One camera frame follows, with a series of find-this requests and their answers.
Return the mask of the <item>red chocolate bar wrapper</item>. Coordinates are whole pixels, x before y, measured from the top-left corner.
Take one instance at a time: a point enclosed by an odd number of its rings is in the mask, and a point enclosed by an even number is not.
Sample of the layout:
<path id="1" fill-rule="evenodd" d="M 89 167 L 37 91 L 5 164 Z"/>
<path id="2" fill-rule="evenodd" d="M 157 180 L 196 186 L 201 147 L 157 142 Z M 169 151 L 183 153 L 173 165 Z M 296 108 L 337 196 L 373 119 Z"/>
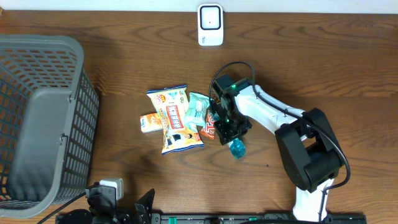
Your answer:
<path id="1" fill-rule="evenodd" d="M 211 111 L 211 108 L 208 107 L 208 109 L 206 111 L 206 116 L 205 116 L 205 124 L 200 130 L 201 136 L 206 137 L 208 139 L 215 138 L 215 133 L 216 133 L 216 130 L 214 127 L 215 121 L 216 120 L 214 119 L 214 115 Z"/>

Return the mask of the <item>blue Listerine mouthwash bottle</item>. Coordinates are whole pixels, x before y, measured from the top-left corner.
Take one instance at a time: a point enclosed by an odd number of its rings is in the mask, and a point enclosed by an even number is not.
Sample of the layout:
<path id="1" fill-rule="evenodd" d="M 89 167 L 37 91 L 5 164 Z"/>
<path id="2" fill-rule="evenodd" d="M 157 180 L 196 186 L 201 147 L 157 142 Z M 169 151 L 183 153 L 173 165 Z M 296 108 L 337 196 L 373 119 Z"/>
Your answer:
<path id="1" fill-rule="evenodd" d="M 218 116 L 217 113 L 213 113 L 211 116 L 215 123 L 220 120 L 220 117 Z M 232 153 L 232 155 L 235 159 L 242 158 L 246 153 L 246 147 L 245 147 L 243 141 L 240 138 L 235 138 L 229 142 L 224 141 L 223 135 L 221 134 L 221 131 L 219 131 L 217 129 L 215 123 L 214 123 L 215 132 L 217 133 L 217 135 L 220 139 L 220 143 L 222 145 L 227 145 L 229 147 L 229 151 Z"/>

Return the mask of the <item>mint green wipes pack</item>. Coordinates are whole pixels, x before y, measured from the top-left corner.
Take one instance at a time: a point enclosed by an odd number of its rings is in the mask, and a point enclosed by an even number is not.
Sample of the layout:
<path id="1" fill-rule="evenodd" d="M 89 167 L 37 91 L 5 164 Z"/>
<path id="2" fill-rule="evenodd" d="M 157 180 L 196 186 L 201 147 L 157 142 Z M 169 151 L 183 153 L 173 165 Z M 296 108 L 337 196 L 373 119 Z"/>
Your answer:
<path id="1" fill-rule="evenodd" d="M 192 131 L 197 132 L 197 127 L 205 126 L 205 117 L 209 107 L 209 98 L 200 93 L 191 92 L 188 110 L 185 113 L 183 123 Z"/>

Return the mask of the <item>yellow white wipes packet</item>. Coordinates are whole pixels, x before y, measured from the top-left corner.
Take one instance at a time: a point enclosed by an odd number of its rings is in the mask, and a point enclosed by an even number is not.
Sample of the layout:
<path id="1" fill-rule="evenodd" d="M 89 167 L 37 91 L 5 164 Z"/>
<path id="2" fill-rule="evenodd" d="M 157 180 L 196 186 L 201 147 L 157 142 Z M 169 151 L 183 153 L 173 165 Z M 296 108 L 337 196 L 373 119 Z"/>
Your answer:
<path id="1" fill-rule="evenodd" d="M 197 127 L 183 122 L 189 106 L 186 88 L 177 85 L 146 92 L 162 123 L 162 154 L 204 146 Z"/>

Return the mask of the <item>orange white snack packet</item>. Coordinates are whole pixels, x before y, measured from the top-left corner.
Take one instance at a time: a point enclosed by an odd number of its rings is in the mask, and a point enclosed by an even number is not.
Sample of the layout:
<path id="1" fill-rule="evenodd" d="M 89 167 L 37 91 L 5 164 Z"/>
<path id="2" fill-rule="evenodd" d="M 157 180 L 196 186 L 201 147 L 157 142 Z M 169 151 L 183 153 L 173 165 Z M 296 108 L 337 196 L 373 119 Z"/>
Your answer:
<path id="1" fill-rule="evenodd" d="M 161 118 L 157 113 L 151 113 L 140 116 L 141 131 L 143 133 L 150 133 L 160 131 L 163 128 Z"/>

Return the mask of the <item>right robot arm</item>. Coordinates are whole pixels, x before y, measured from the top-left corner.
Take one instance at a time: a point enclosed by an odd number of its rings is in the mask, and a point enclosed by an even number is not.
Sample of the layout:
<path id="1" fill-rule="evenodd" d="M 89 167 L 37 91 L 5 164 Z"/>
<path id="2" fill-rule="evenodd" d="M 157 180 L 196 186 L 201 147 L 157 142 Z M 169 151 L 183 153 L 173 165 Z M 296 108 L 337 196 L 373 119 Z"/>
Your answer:
<path id="1" fill-rule="evenodd" d="M 294 217 L 300 221 L 325 220 L 331 189 L 351 177 L 351 167 L 323 111 L 291 107 L 264 92 L 250 79 L 228 76 L 211 81 L 210 110 L 218 116 L 215 129 L 222 145 L 232 143 L 257 121 L 274 134 L 282 164 L 296 186 Z"/>

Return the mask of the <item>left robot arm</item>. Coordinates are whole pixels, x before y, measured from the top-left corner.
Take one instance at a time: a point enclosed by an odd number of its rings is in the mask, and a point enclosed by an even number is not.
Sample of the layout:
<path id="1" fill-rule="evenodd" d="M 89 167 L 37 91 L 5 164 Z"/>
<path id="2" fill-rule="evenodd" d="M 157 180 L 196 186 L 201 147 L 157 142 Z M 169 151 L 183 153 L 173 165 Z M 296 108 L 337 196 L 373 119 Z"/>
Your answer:
<path id="1" fill-rule="evenodd" d="M 56 216 L 56 224 L 151 224 L 155 190 L 150 189 L 135 204 L 135 210 L 118 207 L 116 188 L 95 184 L 86 189 L 89 209 L 76 209 Z"/>

